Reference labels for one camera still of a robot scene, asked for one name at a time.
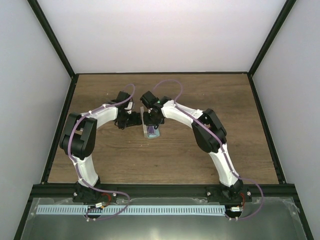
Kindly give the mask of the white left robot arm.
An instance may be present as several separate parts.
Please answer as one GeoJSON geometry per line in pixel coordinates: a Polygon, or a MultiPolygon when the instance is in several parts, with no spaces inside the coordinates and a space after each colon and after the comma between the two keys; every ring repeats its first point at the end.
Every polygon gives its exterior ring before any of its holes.
{"type": "Polygon", "coordinates": [[[99,127],[114,122],[123,130],[142,124],[139,113],[133,111],[134,101],[110,102],[85,113],[72,112],[68,115],[59,146],[70,158],[78,183],[85,188],[84,195],[89,201],[97,202],[102,196],[100,178],[93,164],[93,151],[99,127]]]}

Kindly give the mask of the grey sunglasses case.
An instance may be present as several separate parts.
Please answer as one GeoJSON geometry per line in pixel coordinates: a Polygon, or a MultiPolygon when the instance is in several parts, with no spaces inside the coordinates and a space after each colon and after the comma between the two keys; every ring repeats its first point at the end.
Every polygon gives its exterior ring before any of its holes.
{"type": "Polygon", "coordinates": [[[147,126],[144,122],[144,107],[140,107],[140,115],[141,115],[141,122],[143,128],[143,135],[147,139],[154,139],[160,136],[160,131],[155,129],[154,126],[147,126]]]}

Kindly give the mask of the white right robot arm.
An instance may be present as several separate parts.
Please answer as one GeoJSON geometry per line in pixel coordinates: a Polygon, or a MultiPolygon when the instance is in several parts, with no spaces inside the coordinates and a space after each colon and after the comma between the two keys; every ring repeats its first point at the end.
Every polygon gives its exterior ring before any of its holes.
{"type": "Polygon", "coordinates": [[[158,127],[165,119],[172,119],[190,127],[198,147],[213,161],[223,198],[232,202],[240,196],[243,181],[239,179],[228,153],[227,131],[212,109],[192,109],[168,97],[152,97],[151,100],[141,97],[140,101],[148,109],[143,113],[147,126],[158,127]]]}

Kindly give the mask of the pink sunglasses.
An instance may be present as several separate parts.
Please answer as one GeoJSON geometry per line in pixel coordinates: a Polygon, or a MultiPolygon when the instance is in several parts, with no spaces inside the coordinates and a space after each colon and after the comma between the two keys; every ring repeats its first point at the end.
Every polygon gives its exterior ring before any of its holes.
{"type": "Polygon", "coordinates": [[[155,135],[156,134],[156,130],[154,129],[154,126],[147,126],[147,133],[149,135],[155,135]]]}

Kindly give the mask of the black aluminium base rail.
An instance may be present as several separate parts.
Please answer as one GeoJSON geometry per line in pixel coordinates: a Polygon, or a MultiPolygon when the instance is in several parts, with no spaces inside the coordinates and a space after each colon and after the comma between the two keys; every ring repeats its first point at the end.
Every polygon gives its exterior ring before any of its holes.
{"type": "MultiPolygon", "coordinates": [[[[135,198],[200,198],[212,203],[239,203],[242,200],[250,202],[252,198],[260,197],[261,193],[255,185],[245,184],[240,193],[228,198],[217,184],[102,184],[102,189],[111,192],[124,192],[133,200],[135,198]]],[[[107,200],[101,192],[77,186],[75,183],[36,184],[30,193],[32,198],[73,198],[76,203],[95,203],[107,200]]]]}

